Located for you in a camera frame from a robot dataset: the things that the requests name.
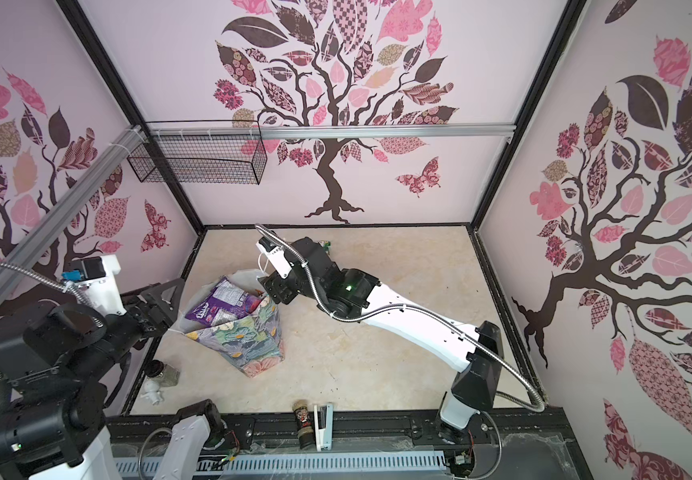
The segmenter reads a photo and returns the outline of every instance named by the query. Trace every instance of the red butterfly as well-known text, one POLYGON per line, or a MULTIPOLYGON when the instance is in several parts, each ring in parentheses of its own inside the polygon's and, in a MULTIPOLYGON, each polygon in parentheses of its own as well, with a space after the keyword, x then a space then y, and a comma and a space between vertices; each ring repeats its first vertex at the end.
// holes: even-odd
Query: red butterfly
POLYGON ((149 204, 148 200, 145 201, 145 207, 146 216, 148 217, 149 224, 151 224, 151 229, 146 236, 143 237, 143 243, 140 244, 141 252, 151 250, 155 246, 161 248, 167 245, 167 236, 162 233, 162 230, 166 230, 167 224, 172 221, 167 220, 164 214, 158 214, 154 206, 149 204))
POLYGON ((407 185, 409 191, 413 192, 420 198, 420 192, 426 190, 425 185, 429 187, 439 187, 439 157, 432 158, 426 167, 423 167, 423 173, 418 177, 416 175, 400 175, 397 181, 402 185, 407 185))

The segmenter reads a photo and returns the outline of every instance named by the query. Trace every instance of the zip tie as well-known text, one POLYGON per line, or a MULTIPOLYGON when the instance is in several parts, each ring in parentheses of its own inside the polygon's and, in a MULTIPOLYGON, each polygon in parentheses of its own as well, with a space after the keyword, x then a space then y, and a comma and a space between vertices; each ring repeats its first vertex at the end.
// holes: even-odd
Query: zip tie
POLYGON ((141 135, 139 131, 137 131, 137 130, 135 130, 135 129, 133 129, 133 128, 126 128, 124 131, 131 131, 131 132, 134 132, 135 134, 137 134, 137 135, 139 136, 141 142, 146 143, 146 139, 143 138, 143 135, 141 135))
POLYGON ((122 147, 123 149, 127 150, 127 153, 129 154, 129 157, 132 157, 132 152, 130 151, 129 148, 125 147, 122 144, 108 144, 109 147, 122 147))

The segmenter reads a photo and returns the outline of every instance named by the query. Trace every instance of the purple plastic wrapper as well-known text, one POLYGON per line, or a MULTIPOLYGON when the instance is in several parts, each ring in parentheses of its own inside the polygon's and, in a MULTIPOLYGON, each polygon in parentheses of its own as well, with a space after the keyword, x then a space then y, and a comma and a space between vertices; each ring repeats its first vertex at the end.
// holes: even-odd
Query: purple plastic wrapper
POLYGON ((210 290, 210 295, 186 313, 185 318, 204 326, 216 326, 245 318, 260 303, 260 298, 245 292, 224 276, 210 290))

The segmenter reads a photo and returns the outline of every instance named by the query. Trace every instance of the wallpaper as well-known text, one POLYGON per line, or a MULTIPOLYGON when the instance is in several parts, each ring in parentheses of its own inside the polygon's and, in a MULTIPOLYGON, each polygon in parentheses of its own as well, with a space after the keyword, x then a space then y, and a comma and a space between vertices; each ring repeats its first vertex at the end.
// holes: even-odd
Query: wallpaper
POLYGON ((545 104, 486 248, 594 477, 692 478, 692 4, 592 5, 545 104))
MULTIPOLYGON (((0 259, 103 150, 121 148, 110 142, 125 128, 57 5, 0 0, 0 259)), ((33 268, 55 278, 67 262, 115 253, 119 287, 132 290, 178 277, 194 241, 167 188, 140 184, 124 162, 33 268)), ((73 297, 23 281, 0 306, 0 316, 40 299, 73 297)))
MULTIPOLYGON (((84 7, 147 119, 273 128, 511 122, 564 2, 192 0, 177 12, 133 4, 84 7), (518 41, 494 27, 504 15, 518 41), (167 58, 167 72, 140 61, 144 43, 167 58)), ((260 186, 184 188, 208 224, 468 221, 501 145, 268 140, 260 186), (239 201, 215 208, 215 198, 239 201)), ((250 158, 255 142, 240 149, 250 158)))

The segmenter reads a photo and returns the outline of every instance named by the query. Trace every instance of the black wire basket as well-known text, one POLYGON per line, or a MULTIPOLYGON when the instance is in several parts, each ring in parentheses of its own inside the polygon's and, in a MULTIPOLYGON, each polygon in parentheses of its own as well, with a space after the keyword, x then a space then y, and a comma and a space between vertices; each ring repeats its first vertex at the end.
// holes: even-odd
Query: black wire basket
POLYGON ((268 157, 256 120, 241 122, 243 132, 235 134, 186 134, 168 130, 153 132, 150 141, 159 146, 162 157, 151 154, 156 149, 140 144, 127 158, 141 182, 259 184, 268 157), (157 161, 166 163, 174 178, 165 179, 157 161))

